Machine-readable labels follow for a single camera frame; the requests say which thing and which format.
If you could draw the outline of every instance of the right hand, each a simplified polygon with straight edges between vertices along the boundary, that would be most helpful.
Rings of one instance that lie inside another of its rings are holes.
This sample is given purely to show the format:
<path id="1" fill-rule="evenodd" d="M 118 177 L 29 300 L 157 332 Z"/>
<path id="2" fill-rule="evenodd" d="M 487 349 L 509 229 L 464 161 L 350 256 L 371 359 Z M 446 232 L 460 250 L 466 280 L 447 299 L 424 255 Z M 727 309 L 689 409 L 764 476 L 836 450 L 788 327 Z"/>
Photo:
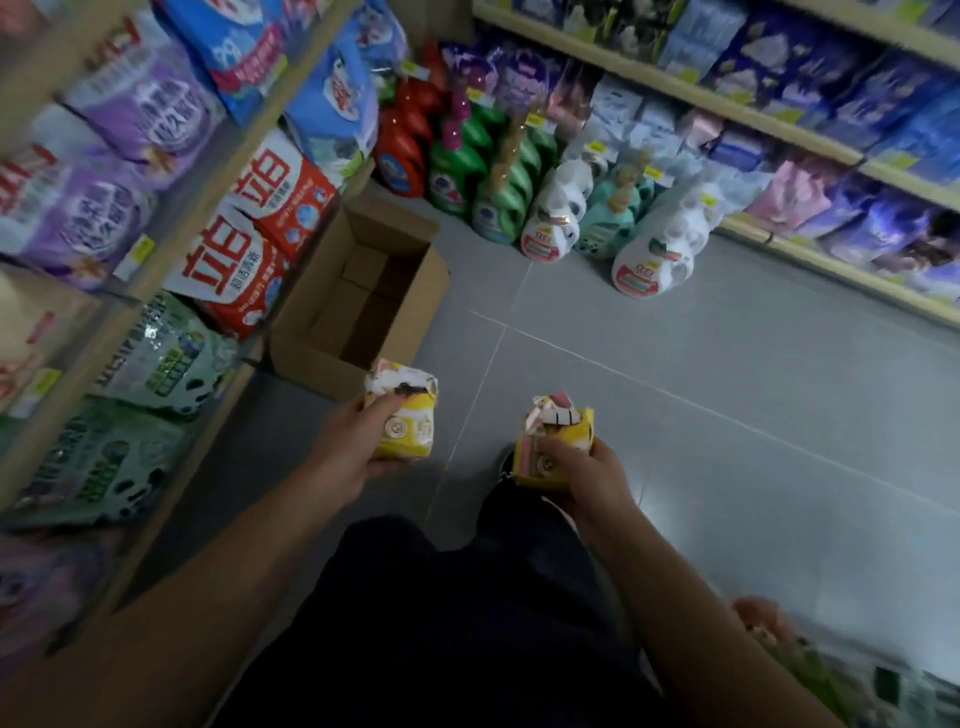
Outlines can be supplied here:
<path id="1" fill-rule="evenodd" d="M 537 447 L 569 474 L 574 500 L 570 515 L 591 549 L 604 550 L 620 529 L 631 527 L 640 511 L 620 459 L 607 443 L 596 438 L 586 453 L 560 438 L 543 437 Z"/>

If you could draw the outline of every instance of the tiled floor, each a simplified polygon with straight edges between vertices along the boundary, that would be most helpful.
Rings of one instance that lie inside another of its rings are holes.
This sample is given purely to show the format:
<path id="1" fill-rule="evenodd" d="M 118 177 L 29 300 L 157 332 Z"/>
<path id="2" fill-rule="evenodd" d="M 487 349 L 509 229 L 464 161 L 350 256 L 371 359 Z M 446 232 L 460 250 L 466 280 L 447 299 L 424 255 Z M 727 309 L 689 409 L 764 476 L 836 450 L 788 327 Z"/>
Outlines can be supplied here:
<path id="1" fill-rule="evenodd" d="M 726 595 L 960 680 L 960 333 L 722 238 L 683 287 L 630 301 L 577 255 L 531 264 L 404 204 L 441 222 L 453 276 L 416 361 L 441 383 L 435 454 L 324 534 L 270 634 L 353 520 L 396 511 L 465 543 L 530 399 L 563 388 Z M 258 376 L 136 588 L 278 482 L 330 407 Z"/>

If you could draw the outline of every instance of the hand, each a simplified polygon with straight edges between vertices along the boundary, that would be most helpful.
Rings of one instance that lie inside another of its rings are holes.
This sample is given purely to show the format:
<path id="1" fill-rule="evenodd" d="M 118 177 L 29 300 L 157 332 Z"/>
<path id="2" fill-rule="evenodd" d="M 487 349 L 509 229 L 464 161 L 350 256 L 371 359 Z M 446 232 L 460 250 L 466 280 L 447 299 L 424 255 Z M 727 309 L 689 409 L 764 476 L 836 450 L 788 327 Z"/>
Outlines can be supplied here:
<path id="1" fill-rule="evenodd" d="M 537 447 L 569 474 L 570 515 L 590 549 L 602 552 L 621 528 L 630 528 L 640 510 L 616 453 L 600 438 L 589 454 L 557 437 L 542 437 Z"/>
<path id="2" fill-rule="evenodd" d="M 408 465 L 403 460 L 371 460 L 383 428 L 403 406 L 404 397 L 388 394 L 366 409 L 363 398 L 342 404 L 324 423 L 324 429 L 298 474 L 339 497 L 339 505 L 353 503 L 363 492 L 363 486 L 373 477 L 394 473 Z"/>

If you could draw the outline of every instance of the red and white detergent bag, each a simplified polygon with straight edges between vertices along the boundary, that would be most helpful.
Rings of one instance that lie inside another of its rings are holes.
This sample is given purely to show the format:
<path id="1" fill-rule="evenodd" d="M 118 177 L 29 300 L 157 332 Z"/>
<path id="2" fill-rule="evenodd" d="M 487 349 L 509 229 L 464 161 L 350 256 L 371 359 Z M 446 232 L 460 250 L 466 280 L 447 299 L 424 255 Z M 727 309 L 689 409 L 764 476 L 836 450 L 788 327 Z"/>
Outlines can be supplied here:
<path id="1" fill-rule="evenodd" d="M 290 260 L 317 231 L 337 188 L 303 158 L 279 129 L 271 130 L 226 201 L 249 215 Z"/>
<path id="2" fill-rule="evenodd" d="M 243 339 L 267 315 L 289 268 L 250 220 L 220 205 L 163 287 L 199 302 L 224 332 Z"/>

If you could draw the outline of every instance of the cardboard box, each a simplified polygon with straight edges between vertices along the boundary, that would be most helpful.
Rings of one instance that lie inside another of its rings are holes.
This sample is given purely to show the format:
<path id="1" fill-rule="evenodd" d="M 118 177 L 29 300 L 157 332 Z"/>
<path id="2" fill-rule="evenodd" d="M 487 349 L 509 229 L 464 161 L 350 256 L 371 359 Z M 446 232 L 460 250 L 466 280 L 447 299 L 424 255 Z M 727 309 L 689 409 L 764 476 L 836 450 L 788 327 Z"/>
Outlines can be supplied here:
<path id="1" fill-rule="evenodd" d="M 435 222 L 361 195 L 341 208 L 270 330 L 276 371 L 336 400 L 363 393 L 377 358 L 413 364 L 450 273 Z"/>

